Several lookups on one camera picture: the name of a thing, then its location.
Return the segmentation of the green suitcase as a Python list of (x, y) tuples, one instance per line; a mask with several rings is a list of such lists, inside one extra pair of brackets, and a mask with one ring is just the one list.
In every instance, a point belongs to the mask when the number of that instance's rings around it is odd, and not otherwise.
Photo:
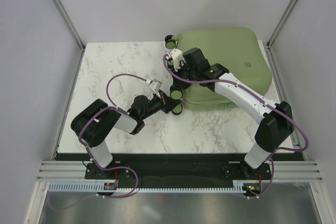
[[(255, 33), (246, 27), (192, 30), (180, 33), (174, 49), (199, 48), (210, 65), (219, 63), (239, 81), (265, 95), (272, 74)], [(234, 105), (232, 101), (199, 84), (183, 90), (183, 105), (190, 110), (210, 110)]]

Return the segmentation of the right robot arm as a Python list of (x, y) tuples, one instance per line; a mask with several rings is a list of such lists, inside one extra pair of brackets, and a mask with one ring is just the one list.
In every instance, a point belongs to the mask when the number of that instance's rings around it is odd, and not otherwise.
[(240, 166), (245, 178), (254, 178), (259, 173), (259, 167), (292, 134), (292, 110), (287, 102), (277, 103), (264, 98), (221, 64), (211, 65), (199, 48), (186, 52), (173, 49), (163, 57), (163, 62), (182, 90), (191, 84), (206, 87), (232, 101), (258, 124), (255, 143)]

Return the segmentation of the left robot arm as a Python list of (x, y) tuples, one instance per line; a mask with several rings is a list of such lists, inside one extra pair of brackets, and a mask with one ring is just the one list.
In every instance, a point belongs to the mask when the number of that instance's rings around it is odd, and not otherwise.
[(136, 96), (127, 111), (108, 106), (97, 99), (79, 113), (70, 127), (91, 158), (85, 179), (120, 178), (121, 168), (115, 169), (117, 163), (107, 147), (106, 137), (113, 129), (136, 135), (144, 128), (145, 119), (160, 111), (180, 115), (183, 111), (182, 101), (174, 100), (160, 91), (151, 100), (144, 95)]

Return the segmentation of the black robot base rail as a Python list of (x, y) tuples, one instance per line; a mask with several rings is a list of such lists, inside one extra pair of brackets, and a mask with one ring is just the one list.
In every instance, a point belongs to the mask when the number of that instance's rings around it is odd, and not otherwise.
[(251, 168), (243, 154), (115, 154), (108, 170), (89, 163), (85, 179), (116, 179), (120, 189), (230, 188), (235, 180), (265, 182), (269, 164)]

